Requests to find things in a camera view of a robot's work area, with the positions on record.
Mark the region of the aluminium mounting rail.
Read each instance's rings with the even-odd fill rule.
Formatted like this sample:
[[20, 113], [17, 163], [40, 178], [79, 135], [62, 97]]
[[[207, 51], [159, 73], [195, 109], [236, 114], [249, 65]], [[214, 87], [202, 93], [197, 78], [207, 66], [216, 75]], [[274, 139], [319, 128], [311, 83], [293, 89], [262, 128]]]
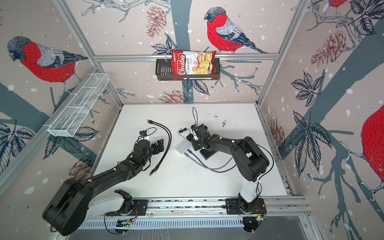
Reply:
[[241, 210], [238, 198], [134, 198], [129, 217], [197, 218], [229, 216], [310, 216], [304, 197], [263, 197], [247, 211]]

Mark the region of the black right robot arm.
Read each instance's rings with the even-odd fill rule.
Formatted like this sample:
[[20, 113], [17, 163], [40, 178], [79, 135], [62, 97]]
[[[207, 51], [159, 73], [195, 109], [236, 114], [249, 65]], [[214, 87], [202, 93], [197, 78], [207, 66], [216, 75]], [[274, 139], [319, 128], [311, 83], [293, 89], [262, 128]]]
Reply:
[[211, 135], [208, 127], [201, 124], [191, 126], [192, 133], [188, 139], [192, 147], [207, 160], [221, 152], [230, 155], [243, 177], [243, 186], [236, 199], [226, 199], [223, 206], [228, 215], [246, 214], [265, 216], [267, 210], [264, 200], [260, 197], [260, 179], [267, 173], [270, 165], [268, 157], [261, 147], [250, 137], [228, 139], [217, 134]]

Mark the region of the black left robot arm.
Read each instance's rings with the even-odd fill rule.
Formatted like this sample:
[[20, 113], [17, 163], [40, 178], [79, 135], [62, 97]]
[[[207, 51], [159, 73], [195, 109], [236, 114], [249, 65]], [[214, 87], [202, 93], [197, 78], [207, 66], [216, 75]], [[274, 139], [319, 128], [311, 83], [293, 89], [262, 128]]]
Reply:
[[163, 151], [163, 139], [153, 144], [145, 139], [139, 140], [133, 152], [115, 167], [87, 179], [66, 180], [43, 211], [43, 219], [61, 235], [72, 234], [91, 217], [90, 203], [96, 196], [134, 178], [143, 171], [152, 155]]

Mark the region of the black wall basket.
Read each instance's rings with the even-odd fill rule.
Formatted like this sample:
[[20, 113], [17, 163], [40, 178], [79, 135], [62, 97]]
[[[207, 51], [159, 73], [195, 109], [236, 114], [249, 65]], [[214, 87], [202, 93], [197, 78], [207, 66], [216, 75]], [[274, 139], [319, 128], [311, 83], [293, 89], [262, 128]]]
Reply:
[[216, 74], [210, 75], [173, 75], [171, 60], [157, 59], [156, 76], [159, 81], [181, 81], [181, 80], [219, 80], [221, 76], [220, 59], [215, 58], [213, 65]]

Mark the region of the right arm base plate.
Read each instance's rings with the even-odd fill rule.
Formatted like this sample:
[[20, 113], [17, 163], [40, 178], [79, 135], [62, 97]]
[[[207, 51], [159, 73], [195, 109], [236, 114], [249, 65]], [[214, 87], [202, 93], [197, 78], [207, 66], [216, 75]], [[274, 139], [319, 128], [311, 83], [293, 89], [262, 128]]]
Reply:
[[222, 208], [226, 209], [228, 215], [266, 215], [266, 205], [264, 199], [257, 198], [251, 203], [247, 203], [242, 198], [225, 199], [225, 204]]

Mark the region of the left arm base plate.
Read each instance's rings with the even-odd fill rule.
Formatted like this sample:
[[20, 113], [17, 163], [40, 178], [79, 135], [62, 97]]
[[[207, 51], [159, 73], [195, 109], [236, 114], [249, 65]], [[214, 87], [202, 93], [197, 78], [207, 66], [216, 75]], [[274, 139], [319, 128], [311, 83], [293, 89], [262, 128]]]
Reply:
[[117, 211], [106, 213], [107, 217], [120, 216], [145, 216], [148, 206], [148, 200], [133, 199], [130, 202], [124, 201], [123, 205]]

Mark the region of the red cassava chips bag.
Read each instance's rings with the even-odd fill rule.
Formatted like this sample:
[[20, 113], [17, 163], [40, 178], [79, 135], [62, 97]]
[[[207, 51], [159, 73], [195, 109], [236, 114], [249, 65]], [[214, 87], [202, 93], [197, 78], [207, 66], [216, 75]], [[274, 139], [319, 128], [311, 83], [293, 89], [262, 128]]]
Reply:
[[172, 76], [209, 75], [204, 80], [217, 80], [220, 73], [214, 65], [216, 51], [193, 52], [172, 50]]

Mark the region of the black power adapter with cable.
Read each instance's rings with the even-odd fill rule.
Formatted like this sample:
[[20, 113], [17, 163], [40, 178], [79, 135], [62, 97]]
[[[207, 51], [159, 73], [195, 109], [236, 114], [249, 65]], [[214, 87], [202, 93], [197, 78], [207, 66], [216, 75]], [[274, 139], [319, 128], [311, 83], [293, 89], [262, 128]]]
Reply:
[[[187, 132], [187, 131], [189, 131], [189, 134], [186, 137], [183, 136], [182, 133]], [[177, 133], [178, 133], [179, 136], [183, 137], [184, 139], [187, 139], [190, 142], [194, 139], [194, 135], [193, 135], [191, 129], [187, 129], [187, 128], [179, 129], [177, 131]]]

